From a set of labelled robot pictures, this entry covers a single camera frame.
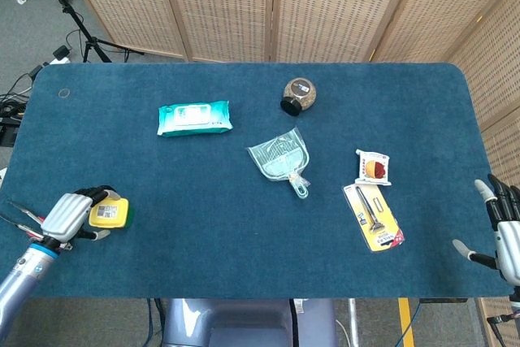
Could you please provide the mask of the wicker folding screen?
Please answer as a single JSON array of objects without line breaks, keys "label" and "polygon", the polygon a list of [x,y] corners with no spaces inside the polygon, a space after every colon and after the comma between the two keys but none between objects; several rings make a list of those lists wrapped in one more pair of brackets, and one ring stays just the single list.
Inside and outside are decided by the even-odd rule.
[{"label": "wicker folding screen", "polygon": [[[297,224],[323,248],[361,248],[340,186],[356,147],[390,157],[388,198],[403,227],[483,222],[472,180],[491,166],[520,184],[520,0],[84,0],[116,43],[199,63],[232,89],[252,141],[298,127],[310,195],[265,179],[236,151],[233,200],[263,224]],[[280,107],[298,77],[316,87],[298,116]]]}]

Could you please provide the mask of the white power strip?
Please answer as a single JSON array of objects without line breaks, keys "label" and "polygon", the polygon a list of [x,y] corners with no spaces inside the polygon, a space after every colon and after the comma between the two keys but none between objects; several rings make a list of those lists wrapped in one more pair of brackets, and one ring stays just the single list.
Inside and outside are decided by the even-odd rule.
[{"label": "white power strip", "polygon": [[53,52],[54,57],[49,62],[49,65],[70,63],[70,53],[71,51],[67,46],[61,45]]}]

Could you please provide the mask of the yellow plastic box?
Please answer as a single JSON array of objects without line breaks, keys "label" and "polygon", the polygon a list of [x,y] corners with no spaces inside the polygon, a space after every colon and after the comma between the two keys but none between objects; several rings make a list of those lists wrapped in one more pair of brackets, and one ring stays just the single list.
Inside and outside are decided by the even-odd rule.
[{"label": "yellow plastic box", "polygon": [[133,209],[126,198],[107,197],[91,209],[88,222],[94,228],[128,228],[133,222]]}]

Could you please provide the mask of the metal table leg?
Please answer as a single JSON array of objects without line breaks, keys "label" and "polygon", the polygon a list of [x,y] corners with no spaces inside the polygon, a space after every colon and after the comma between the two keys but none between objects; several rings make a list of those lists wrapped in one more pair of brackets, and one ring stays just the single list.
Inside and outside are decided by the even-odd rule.
[{"label": "metal table leg", "polygon": [[349,306],[349,331],[350,331],[350,345],[351,347],[359,347],[358,335],[358,317],[356,300],[354,298],[348,299]]}]

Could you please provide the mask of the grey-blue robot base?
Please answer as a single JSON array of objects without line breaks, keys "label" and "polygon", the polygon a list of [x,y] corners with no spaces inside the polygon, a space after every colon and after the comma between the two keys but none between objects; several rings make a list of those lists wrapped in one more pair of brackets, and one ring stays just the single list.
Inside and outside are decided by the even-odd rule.
[{"label": "grey-blue robot base", "polygon": [[175,298],[162,347],[338,347],[330,298]]}]

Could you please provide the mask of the black tripod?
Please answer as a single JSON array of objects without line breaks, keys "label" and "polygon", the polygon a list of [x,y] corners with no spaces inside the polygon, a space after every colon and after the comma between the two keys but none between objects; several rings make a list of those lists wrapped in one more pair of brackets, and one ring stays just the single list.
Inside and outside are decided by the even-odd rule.
[{"label": "black tripod", "polygon": [[96,52],[97,56],[104,63],[111,63],[111,59],[105,53],[105,51],[103,50],[103,48],[100,45],[110,46],[112,48],[116,48],[118,50],[122,50],[124,52],[124,54],[125,54],[124,62],[128,61],[128,56],[130,54],[144,55],[144,53],[139,51],[139,50],[133,50],[133,49],[130,49],[130,48],[126,47],[126,46],[121,46],[121,45],[115,44],[113,42],[105,41],[105,40],[102,40],[102,39],[98,39],[95,36],[92,36],[89,33],[88,29],[85,27],[84,20],[81,17],[79,17],[79,14],[76,12],[76,10],[72,6],[72,4],[69,2],[69,0],[58,0],[58,2],[60,3],[60,5],[62,7],[63,13],[68,14],[68,15],[70,15],[73,18],[73,20],[76,23],[78,29],[84,35],[84,38],[85,38],[84,51],[83,51],[83,62],[84,63],[88,62],[89,51],[90,50],[94,50]]}]

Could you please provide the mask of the teal wet wipes pack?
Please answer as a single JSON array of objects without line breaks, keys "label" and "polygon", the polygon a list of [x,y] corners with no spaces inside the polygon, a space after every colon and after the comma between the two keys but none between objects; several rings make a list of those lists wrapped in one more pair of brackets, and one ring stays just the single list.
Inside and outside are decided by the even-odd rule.
[{"label": "teal wet wipes pack", "polygon": [[232,129],[229,101],[181,103],[158,109],[160,137],[220,134]]}]

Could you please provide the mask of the glass jar with black lid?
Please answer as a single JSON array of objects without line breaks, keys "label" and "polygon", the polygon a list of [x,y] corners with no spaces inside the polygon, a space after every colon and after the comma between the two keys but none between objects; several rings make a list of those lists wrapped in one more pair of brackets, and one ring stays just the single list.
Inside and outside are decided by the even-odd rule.
[{"label": "glass jar with black lid", "polygon": [[287,114],[298,116],[314,104],[316,97],[316,87],[310,80],[303,77],[294,78],[284,88],[280,107]]}]

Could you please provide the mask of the razor in yellow blister pack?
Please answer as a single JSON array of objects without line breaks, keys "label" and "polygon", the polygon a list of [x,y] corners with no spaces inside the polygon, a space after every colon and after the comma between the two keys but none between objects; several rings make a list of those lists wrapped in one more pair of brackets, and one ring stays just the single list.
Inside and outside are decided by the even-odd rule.
[{"label": "razor in yellow blister pack", "polygon": [[405,235],[375,184],[351,184],[343,194],[370,252],[378,253],[405,242]]}]

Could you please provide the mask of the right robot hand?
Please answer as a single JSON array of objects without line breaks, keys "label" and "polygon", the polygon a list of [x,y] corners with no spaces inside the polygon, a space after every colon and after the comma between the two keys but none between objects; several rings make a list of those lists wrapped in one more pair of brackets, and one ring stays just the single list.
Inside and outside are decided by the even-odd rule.
[{"label": "right robot hand", "polygon": [[509,285],[520,288],[520,188],[508,186],[493,174],[474,186],[482,197],[496,244],[494,257],[469,249],[462,241],[452,240],[456,251],[471,262],[497,270]]}]

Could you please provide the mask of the blue carpet table mat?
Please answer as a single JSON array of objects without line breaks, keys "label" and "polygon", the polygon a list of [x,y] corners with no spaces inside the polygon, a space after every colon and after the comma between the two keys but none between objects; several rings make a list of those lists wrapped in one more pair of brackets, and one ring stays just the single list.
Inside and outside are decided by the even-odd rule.
[{"label": "blue carpet table mat", "polygon": [[[68,98],[58,96],[64,88],[71,90]],[[464,259],[452,244],[459,239],[485,254],[495,249],[474,187],[489,166],[471,183],[483,208],[483,222],[471,230],[462,220],[439,232],[417,219],[403,227],[388,198],[391,185],[377,185],[405,242],[372,253],[343,187],[356,184],[356,149],[389,155],[356,147],[353,178],[340,186],[340,194],[361,248],[343,254],[344,233],[319,248],[313,234],[297,224],[267,228],[252,198],[231,196],[230,184],[239,174],[236,151],[244,150],[258,169],[247,148],[297,127],[252,141],[236,129],[229,102],[230,131],[157,135],[161,106],[229,101],[231,95],[223,78],[199,63],[71,63],[39,72],[0,187],[0,211],[23,218],[7,202],[11,199],[44,215],[65,193],[108,184],[129,200],[133,222],[104,240],[77,241],[39,283],[38,297],[495,297],[510,292],[496,271]],[[305,170],[301,175],[310,182]]]}]

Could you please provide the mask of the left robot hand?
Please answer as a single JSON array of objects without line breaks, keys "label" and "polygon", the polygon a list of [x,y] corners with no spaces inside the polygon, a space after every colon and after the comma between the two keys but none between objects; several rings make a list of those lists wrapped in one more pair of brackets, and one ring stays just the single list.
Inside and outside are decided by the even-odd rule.
[{"label": "left robot hand", "polygon": [[89,232],[83,228],[92,208],[106,198],[119,200],[120,195],[109,185],[79,189],[62,195],[41,223],[41,244],[58,252],[62,245],[67,245],[75,237],[99,241],[109,236],[107,229]]}]

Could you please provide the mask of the mint green dustpan in bag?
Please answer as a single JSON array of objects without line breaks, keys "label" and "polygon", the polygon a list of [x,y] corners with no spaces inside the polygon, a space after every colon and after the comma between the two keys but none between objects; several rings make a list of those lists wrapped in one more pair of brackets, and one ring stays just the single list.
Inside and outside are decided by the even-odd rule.
[{"label": "mint green dustpan in bag", "polygon": [[310,155],[298,128],[248,147],[247,150],[259,171],[268,180],[286,180],[300,199],[308,197],[310,182],[301,173],[307,167]]}]

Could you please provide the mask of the white snack packet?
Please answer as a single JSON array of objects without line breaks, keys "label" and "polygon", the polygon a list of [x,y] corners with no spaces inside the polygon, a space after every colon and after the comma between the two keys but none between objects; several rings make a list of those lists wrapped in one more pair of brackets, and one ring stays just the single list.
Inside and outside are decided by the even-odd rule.
[{"label": "white snack packet", "polygon": [[358,178],[354,181],[356,184],[392,184],[388,179],[389,157],[386,154],[356,149],[356,155],[359,157]]}]

